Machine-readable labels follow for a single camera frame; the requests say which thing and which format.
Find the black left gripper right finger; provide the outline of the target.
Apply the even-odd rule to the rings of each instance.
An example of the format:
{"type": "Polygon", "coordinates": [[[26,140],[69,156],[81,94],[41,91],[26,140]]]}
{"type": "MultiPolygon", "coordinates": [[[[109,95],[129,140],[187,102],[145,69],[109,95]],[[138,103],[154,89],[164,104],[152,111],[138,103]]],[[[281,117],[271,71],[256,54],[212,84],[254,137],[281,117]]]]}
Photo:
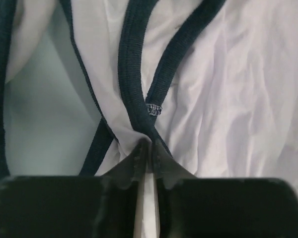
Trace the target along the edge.
{"type": "Polygon", "coordinates": [[[152,146],[161,238],[298,238],[298,196],[278,178],[197,178],[152,146]]]}

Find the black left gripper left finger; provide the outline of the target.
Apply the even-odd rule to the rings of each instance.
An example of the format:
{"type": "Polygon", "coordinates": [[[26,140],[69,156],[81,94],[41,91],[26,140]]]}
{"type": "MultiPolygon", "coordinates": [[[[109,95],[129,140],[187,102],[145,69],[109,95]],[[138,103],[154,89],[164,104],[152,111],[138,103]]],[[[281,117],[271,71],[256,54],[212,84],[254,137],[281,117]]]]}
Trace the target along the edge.
{"type": "Polygon", "coordinates": [[[101,176],[18,176],[0,181],[0,238],[139,238],[136,217],[149,145],[101,176]]]}

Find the white graphic tank top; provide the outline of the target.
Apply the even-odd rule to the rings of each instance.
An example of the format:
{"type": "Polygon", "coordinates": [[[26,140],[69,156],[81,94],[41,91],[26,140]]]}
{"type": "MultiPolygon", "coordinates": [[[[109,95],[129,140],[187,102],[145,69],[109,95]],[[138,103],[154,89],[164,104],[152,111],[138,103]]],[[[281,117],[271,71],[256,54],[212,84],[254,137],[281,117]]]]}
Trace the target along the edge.
{"type": "Polygon", "coordinates": [[[298,193],[298,0],[0,0],[0,180],[13,34],[68,29],[91,83],[111,83],[97,155],[162,140],[201,178],[273,177],[298,193]]]}

